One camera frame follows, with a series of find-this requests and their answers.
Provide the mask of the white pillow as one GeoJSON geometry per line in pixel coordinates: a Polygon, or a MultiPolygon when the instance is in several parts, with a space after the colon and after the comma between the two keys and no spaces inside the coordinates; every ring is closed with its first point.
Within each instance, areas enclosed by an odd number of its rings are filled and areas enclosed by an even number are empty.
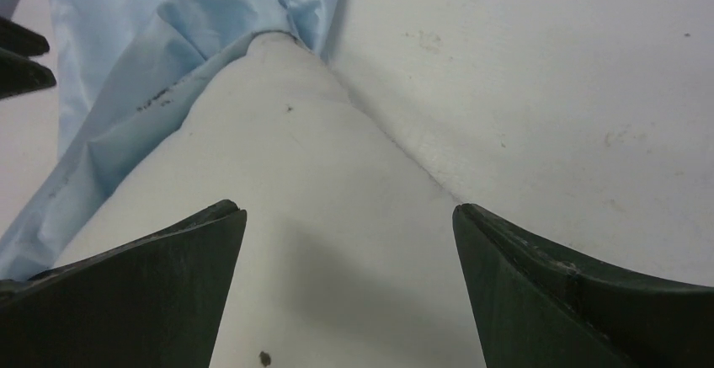
{"type": "Polygon", "coordinates": [[[224,199],[248,221],[214,367],[483,366],[456,200],[281,33],[213,77],[58,264],[224,199]]]}

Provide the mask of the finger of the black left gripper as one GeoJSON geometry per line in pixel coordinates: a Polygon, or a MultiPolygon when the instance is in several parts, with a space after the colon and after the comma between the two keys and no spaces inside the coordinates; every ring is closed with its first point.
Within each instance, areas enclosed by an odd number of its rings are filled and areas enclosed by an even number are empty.
{"type": "Polygon", "coordinates": [[[1,48],[26,57],[42,56],[50,51],[43,35],[4,17],[1,17],[1,48]]]}
{"type": "Polygon", "coordinates": [[[29,58],[1,49],[1,99],[56,86],[53,72],[29,58]]]}

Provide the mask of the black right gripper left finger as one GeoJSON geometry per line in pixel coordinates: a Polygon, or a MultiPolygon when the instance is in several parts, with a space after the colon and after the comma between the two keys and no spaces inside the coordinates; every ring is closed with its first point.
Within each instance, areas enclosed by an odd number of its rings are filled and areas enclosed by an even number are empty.
{"type": "Polygon", "coordinates": [[[247,224],[221,200],[117,248],[1,283],[4,367],[207,367],[247,224]]]}

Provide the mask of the light blue pillowcase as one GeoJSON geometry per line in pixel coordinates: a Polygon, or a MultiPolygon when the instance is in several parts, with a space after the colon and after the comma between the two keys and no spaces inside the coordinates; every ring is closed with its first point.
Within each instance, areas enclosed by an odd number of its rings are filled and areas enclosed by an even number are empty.
{"type": "Polygon", "coordinates": [[[322,54],[338,0],[49,0],[58,161],[3,234],[1,276],[49,269],[208,82],[264,33],[322,54]]]}

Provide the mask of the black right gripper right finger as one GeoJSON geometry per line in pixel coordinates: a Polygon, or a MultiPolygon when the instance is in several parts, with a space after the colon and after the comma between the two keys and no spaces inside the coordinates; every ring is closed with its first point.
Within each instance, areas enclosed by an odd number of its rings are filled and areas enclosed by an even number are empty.
{"type": "Polygon", "coordinates": [[[452,225],[487,366],[712,366],[712,288],[608,264],[478,205],[458,205],[452,225]]]}

